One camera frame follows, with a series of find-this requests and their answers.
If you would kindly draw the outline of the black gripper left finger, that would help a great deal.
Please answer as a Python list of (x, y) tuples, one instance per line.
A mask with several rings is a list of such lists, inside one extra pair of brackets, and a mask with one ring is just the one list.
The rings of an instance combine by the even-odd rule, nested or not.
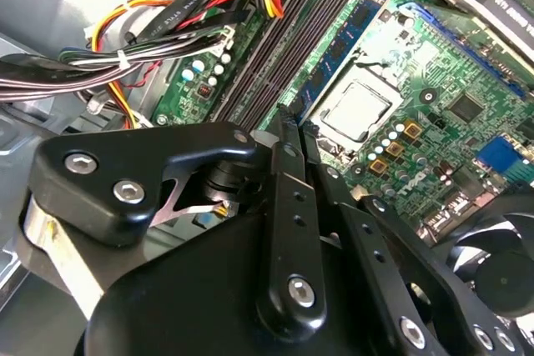
[(281, 108), (272, 132), (230, 122), (57, 136), (35, 153), (23, 235), (44, 252), (86, 318), (147, 262), (147, 232), (224, 201), (260, 210), (266, 248), (256, 300), (279, 333), (325, 321), (315, 190), (315, 128)]

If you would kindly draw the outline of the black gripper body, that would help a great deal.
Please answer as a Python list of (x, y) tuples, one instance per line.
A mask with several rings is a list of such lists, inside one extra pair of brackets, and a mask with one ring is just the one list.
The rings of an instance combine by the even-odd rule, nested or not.
[(126, 273), (98, 302), (81, 355), (414, 355), (393, 348), (365, 280), (322, 240), (327, 316), (302, 343), (276, 338), (256, 309), (264, 221), (223, 223)]

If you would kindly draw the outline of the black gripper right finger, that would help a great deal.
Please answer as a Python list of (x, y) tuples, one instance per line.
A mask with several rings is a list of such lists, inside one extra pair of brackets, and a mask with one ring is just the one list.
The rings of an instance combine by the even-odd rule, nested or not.
[(355, 200), (335, 168), (320, 161), (318, 128), (303, 146), (318, 192), (319, 230), (340, 239), (345, 280), (365, 310), (377, 355), (523, 355), (513, 333), (374, 195)]

